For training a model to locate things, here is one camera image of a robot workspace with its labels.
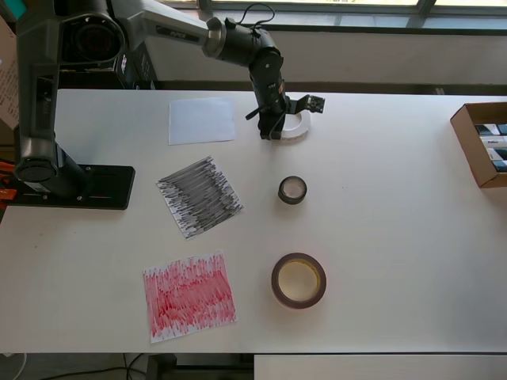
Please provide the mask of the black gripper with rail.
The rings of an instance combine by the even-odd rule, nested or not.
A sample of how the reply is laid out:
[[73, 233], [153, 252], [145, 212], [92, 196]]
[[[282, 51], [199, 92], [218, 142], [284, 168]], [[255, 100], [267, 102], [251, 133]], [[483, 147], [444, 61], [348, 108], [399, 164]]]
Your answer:
[[288, 110], [287, 100], [278, 100], [272, 103], [259, 102], [258, 129], [261, 139], [280, 140], [284, 127], [285, 115]]

